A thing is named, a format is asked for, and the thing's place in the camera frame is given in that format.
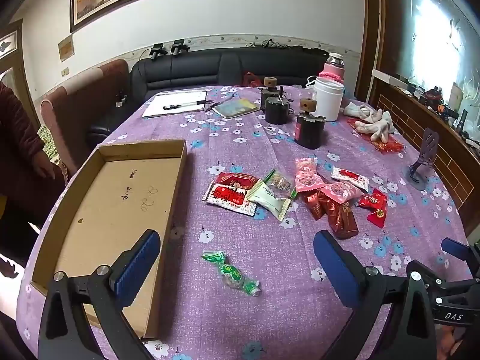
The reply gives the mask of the black jar with wooden knob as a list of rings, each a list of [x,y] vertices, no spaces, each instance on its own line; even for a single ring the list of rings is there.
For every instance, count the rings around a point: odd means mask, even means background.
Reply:
[[[316,150],[321,145],[326,119],[323,116],[315,116],[313,112],[317,108],[317,102],[309,98],[299,101],[299,113],[295,125],[295,142],[307,149]]]

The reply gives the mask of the green floral cloth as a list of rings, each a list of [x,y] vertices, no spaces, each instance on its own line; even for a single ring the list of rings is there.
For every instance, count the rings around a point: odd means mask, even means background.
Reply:
[[[59,153],[49,128],[46,125],[42,124],[38,129],[37,133],[41,140],[44,142],[43,151],[46,153],[49,160],[54,164],[59,165]]]

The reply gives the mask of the red long snack bar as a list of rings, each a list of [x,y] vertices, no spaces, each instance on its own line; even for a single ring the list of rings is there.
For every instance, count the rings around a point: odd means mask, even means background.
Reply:
[[[221,172],[217,176],[215,183],[250,190],[257,181],[258,179],[252,175],[237,172]]]

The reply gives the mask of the white green snack packet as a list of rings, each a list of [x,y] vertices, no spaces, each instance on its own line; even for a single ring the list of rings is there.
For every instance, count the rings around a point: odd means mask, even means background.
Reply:
[[[249,202],[260,204],[270,211],[279,221],[283,221],[290,207],[291,200],[285,197],[277,197],[274,192],[264,183],[258,180],[247,192],[246,199]]]

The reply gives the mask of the green candy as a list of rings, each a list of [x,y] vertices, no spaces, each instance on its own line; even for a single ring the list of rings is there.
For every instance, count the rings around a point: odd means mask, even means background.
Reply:
[[[240,290],[252,297],[261,295],[260,282],[251,279],[231,264],[224,251],[204,251],[202,259],[216,267],[222,281],[230,289]]]

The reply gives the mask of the white plastic canister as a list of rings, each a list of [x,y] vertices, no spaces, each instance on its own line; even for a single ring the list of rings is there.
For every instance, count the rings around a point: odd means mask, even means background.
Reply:
[[[324,118],[327,122],[336,121],[343,100],[344,85],[329,77],[310,76],[307,87],[312,90],[312,99],[316,102],[312,115]]]

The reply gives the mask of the white red snack packet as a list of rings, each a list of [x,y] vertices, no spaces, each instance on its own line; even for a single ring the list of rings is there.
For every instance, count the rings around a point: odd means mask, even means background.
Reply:
[[[247,191],[237,187],[212,182],[202,200],[209,205],[219,206],[228,211],[253,217],[256,203],[247,199]]]

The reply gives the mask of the red foil candy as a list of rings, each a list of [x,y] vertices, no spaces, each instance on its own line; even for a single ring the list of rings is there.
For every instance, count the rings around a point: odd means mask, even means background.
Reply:
[[[358,201],[358,206],[370,211],[367,215],[368,222],[378,228],[384,228],[386,222],[387,196],[379,189],[374,189],[371,194],[365,194]]]

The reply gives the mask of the rear black jar wooden knob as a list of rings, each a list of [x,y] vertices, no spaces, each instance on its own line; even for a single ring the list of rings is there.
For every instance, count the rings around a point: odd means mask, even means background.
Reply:
[[[285,103],[283,99],[283,87],[278,86],[278,79],[273,76],[264,77],[264,87],[260,91],[260,109],[261,111],[266,110],[267,100],[269,98],[275,98],[279,100],[281,104]]]

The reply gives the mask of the wooden sideboard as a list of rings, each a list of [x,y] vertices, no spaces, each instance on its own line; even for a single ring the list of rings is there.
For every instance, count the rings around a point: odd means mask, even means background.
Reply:
[[[373,78],[370,104],[388,110],[394,126],[416,149],[426,128],[439,134],[433,166],[456,204],[465,233],[472,233],[479,225],[479,159],[439,116],[400,88]]]

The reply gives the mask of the red foil bag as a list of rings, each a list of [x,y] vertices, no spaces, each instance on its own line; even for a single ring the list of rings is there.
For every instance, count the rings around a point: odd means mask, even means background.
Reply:
[[[357,122],[357,119],[354,118],[347,118],[346,119],[348,125],[352,128],[353,132],[358,134],[364,141],[367,141],[371,145],[375,147],[376,150],[381,152],[382,154],[387,154],[387,153],[400,153],[404,151],[404,145],[394,139],[392,135],[388,136],[388,141],[383,142],[380,138],[378,138],[376,141],[371,140],[371,135],[372,133],[359,133],[356,130],[355,122]]]

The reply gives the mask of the dark red foil packet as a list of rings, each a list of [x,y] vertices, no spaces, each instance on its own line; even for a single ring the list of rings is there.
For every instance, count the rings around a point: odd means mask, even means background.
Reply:
[[[346,240],[359,234],[355,217],[348,202],[338,203],[321,191],[318,192],[318,198],[335,238]]]

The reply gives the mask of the small white red packet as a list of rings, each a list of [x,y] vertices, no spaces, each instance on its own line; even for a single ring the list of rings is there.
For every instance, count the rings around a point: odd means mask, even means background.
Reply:
[[[365,192],[369,190],[369,178],[359,173],[334,166],[331,177],[335,180],[348,181]]]

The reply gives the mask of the person in dark red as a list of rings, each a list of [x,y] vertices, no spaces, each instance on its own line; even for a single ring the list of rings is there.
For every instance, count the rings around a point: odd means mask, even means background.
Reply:
[[[14,92],[1,85],[1,254],[25,266],[41,228],[65,189],[61,169]]]

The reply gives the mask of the black device on sofa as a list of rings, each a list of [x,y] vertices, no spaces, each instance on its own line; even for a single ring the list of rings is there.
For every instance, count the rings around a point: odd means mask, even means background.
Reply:
[[[185,43],[184,39],[177,39],[172,43],[171,55],[177,56],[181,53],[186,53],[190,50],[190,47]]]
[[[164,48],[163,43],[155,43],[153,47],[151,47],[149,56],[151,61],[155,61],[158,57],[167,55],[168,52]]]

